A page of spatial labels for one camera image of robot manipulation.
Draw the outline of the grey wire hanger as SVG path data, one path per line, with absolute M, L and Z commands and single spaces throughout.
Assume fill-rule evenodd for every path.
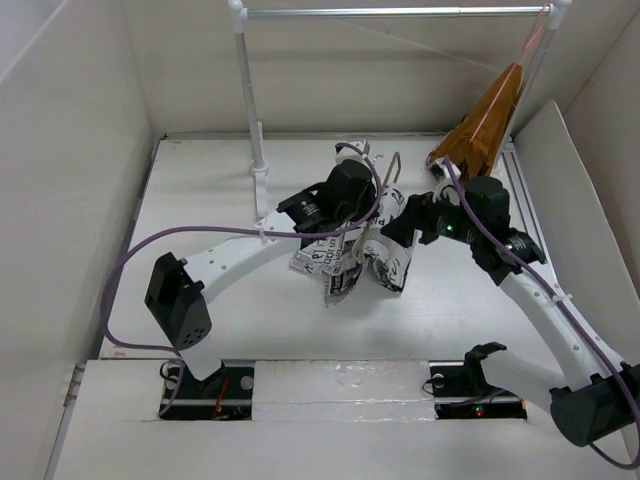
M 397 183 L 402 171 L 401 155 L 398 151 L 394 152 L 386 170 L 382 186 L 386 188 L 390 183 Z

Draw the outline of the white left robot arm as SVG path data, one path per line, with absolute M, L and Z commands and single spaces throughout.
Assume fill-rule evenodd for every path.
M 302 243 L 363 219 L 375 194 L 371 169 L 347 159 L 325 181 L 281 201 L 255 231 L 184 260 L 171 253 L 156 260 L 144 302 L 184 359 L 188 384 L 196 393 L 212 396 L 223 382 L 224 364 L 214 346 L 208 305 L 236 281 Z

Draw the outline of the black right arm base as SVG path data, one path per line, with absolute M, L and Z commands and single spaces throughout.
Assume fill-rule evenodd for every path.
M 430 377 L 422 391 L 434 401 L 437 420 L 527 420 L 524 401 L 512 392 L 490 385 L 481 362 L 505 351 L 497 342 L 474 346 L 462 360 L 429 362 Z

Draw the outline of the newspaper print trousers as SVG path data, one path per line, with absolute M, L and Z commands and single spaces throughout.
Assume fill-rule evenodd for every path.
M 413 258 L 416 237 L 410 237 L 407 247 L 384 236 L 384 226 L 403 213 L 406 198 L 400 186 L 385 186 L 377 216 L 368 224 L 339 237 L 316 240 L 294 253 L 291 269 L 319 276 L 323 280 L 324 302 L 327 306 L 344 300 L 355 288 L 361 274 L 373 271 L 383 288 L 400 293 L 404 290 Z

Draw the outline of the brown hanging garment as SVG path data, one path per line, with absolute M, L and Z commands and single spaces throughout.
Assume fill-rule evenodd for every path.
M 429 154 L 428 164 L 448 157 L 461 171 L 462 181 L 489 176 L 509 120 L 518 105 L 521 81 L 522 65 L 512 63 Z

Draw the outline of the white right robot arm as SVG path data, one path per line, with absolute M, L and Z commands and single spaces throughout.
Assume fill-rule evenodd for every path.
M 475 263 L 525 314 L 561 372 L 491 342 L 465 354 L 465 387 L 476 394 L 492 387 L 510 391 L 548 412 L 570 443 L 591 445 L 639 422 L 639 368 L 608 347 L 562 289 L 552 286 L 540 247 L 511 226 L 509 204 L 499 180 L 477 177 L 458 203 L 434 193 L 411 196 L 382 233 L 403 246 L 445 237 L 470 247 Z

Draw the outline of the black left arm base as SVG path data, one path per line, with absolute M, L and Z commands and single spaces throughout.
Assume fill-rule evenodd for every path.
M 163 392 L 158 416 L 167 421 L 245 421 L 252 418 L 254 362 L 231 362 L 205 381 L 177 360 L 159 369 Z

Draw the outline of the white cardboard panel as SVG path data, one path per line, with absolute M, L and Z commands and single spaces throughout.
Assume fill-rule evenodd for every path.
M 639 362 L 639 298 L 556 102 L 515 137 L 518 162 L 563 290 L 596 332 Z

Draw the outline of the white metal clothes rack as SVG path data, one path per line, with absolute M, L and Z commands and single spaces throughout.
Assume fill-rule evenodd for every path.
M 250 139 L 255 210 L 272 206 L 262 126 L 356 132 L 451 129 L 513 61 L 530 79 L 570 9 L 465 2 L 308 8 L 223 5 Z

